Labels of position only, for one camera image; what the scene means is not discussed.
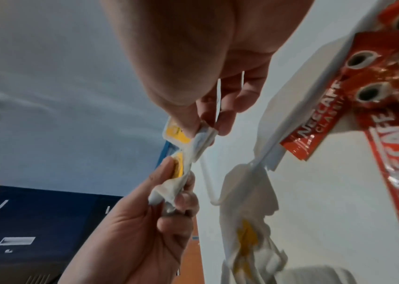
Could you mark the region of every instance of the hand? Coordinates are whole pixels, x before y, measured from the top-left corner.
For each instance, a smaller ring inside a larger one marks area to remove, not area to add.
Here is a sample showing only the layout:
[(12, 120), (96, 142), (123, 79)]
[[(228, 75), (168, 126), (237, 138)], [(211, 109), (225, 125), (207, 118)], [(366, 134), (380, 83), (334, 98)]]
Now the hand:
[(260, 96), (271, 56), (313, 0), (102, 2), (151, 100), (192, 137), (200, 119), (219, 135), (230, 132), (236, 114)]
[(59, 284), (168, 284), (181, 263), (199, 211), (190, 173), (175, 206), (185, 215), (161, 217), (162, 204), (148, 205), (154, 186), (169, 179), (171, 157), (127, 197), (122, 198), (79, 249)]

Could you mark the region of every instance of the person's right hand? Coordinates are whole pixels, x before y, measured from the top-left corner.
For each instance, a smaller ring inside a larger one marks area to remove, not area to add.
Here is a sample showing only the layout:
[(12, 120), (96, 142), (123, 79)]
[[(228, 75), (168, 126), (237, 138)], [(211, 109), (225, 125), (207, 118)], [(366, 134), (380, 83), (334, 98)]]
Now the person's right hand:
[(271, 56), (313, 0), (102, 2), (151, 100), (192, 137), (201, 119), (220, 135), (230, 132), (236, 114), (260, 96)]

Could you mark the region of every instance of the white table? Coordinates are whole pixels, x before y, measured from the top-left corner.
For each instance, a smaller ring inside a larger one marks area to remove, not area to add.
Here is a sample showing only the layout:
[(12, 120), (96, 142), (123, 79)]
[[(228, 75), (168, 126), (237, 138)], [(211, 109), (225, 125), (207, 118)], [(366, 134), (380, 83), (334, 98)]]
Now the white table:
[[(219, 208), (209, 203), (204, 188), (219, 195), (225, 175), (260, 152), (343, 46), (344, 37), (380, 2), (316, 0), (273, 57), (256, 105), (240, 114), (231, 134), (217, 138), (193, 166), (206, 284), (219, 283), (224, 251)], [(268, 173), (280, 210), (265, 222), (273, 241), (289, 257), (287, 267), (341, 266), (359, 284), (397, 284), (399, 222), (368, 141), (353, 125), (350, 116), (342, 119), (307, 162), (285, 154), (276, 171)]]

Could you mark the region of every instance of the white surface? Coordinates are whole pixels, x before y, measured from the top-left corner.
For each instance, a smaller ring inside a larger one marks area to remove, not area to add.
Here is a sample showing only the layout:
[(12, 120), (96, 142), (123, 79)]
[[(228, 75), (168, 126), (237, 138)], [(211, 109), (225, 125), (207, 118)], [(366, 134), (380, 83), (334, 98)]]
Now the white surface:
[[(381, 2), (316, 0), (273, 57), (256, 105), (239, 115), (231, 134), (217, 138), (201, 163), (193, 165), (201, 204), (198, 228), (206, 284), (219, 281), (224, 252), (219, 208), (210, 205), (204, 188), (219, 195), (226, 174), (251, 161), (254, 151), (260, 152), (267, 137), (342, 48), (344, 39), (338, 39), (350, 35)], [(298, 72), (310, 57), (315, 60)], [(277, 170), (268, 173), (280, 210), (265, 222), (273, 241), (289, 257), (287, 267), (336, 265), (351, 271), (359, 284), (396, 284), (399, 222), (365, 135), (351, 129), (351, 117), (346, 117), (307, 162), (287, 153)]]
[(0, 185), (126, 195), (166, 120), (98, 0), (0, 0)]

